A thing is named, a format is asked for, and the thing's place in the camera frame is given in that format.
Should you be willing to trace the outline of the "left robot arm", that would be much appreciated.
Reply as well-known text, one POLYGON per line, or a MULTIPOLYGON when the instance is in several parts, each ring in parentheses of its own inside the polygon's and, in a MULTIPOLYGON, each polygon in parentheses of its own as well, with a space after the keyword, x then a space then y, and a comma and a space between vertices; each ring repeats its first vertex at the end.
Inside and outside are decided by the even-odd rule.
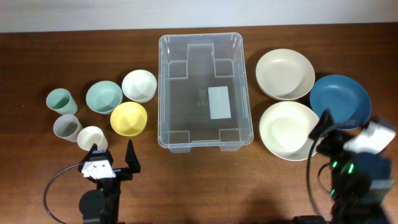
POLYGON ((121 182, 130 181, 140 173, 141 165, 134 151, 133 142, 128 140, 125 162, 127 167, 112 168, 113 158, 109 150, 99 150, 93 144, 78 166, 84 178, 96 184, 96 189, 81 196, 79 210, 83 223, 117 223, 121 182))

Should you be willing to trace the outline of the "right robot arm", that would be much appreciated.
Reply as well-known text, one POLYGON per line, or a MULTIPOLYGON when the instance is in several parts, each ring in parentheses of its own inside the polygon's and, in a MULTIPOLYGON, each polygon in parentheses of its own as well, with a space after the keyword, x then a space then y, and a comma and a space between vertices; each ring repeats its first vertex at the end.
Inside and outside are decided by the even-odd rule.
POLYGON ((337 123, 329 109, 308 135, 314 151, 330 158, 331 190, 334 201, 331 223, 389 223, 382 201, 392 188, 391 160, 372 152, 377 140, 389 144, 382 135, 395 134, 386 121, 372 118, 367 123, 347 120, 337 123))

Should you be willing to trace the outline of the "cream plate bottom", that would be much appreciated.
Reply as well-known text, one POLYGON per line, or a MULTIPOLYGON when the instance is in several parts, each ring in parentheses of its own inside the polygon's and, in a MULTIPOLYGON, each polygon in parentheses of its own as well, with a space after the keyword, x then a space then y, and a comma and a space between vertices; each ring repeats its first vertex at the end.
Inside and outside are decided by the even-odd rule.
POLYGON ((307 106, 281 101, 268 107, 259 122, 259 134, 265 147, 287 161, 308 159, 313 140, 308 137, 319 117, 307 106))

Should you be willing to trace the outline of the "cream cup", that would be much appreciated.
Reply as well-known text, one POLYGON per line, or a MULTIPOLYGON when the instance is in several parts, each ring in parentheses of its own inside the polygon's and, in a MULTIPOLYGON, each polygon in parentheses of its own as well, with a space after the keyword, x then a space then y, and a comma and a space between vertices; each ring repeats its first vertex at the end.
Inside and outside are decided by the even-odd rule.
POLYGON ((86 151, 89 151, 93 144, 97 145, 98 150, 106 150, 108 148, 108 141, 104 132, 96 126, 88 126, 83 128, 77 137, 78 146, 86 151))

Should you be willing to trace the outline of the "blue plate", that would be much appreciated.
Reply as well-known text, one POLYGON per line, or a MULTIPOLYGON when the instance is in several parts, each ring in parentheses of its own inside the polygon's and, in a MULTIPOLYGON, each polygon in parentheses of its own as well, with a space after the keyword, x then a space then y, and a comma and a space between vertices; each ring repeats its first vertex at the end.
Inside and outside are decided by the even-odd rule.
POLYGON ((363 86, 343 75, 328 75, 315 82, 310 92, 310 105, 317 116, 329 109, 335 123, 359 121, 359 124, 349 124, 341 130, 360 127, 372 111, 371 99, 363 86))

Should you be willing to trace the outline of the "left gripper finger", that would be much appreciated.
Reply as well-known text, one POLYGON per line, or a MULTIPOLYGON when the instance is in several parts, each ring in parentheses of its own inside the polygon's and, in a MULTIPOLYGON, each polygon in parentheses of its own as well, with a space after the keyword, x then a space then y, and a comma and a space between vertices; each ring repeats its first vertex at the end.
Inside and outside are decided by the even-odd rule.
POLYGON ((141 172, 141 165, 134 151, 134 145, 131 139, 128 140, 125 162, 127 163, 129 170, 133 174, 141 172))
POLYGON ((86 162, 91 162, 95 158, 94 152, 98 149, 97 144, 93 144, 89 152, 86 154, 86 156, 82 159, 81 163, 84 164, 86 162))

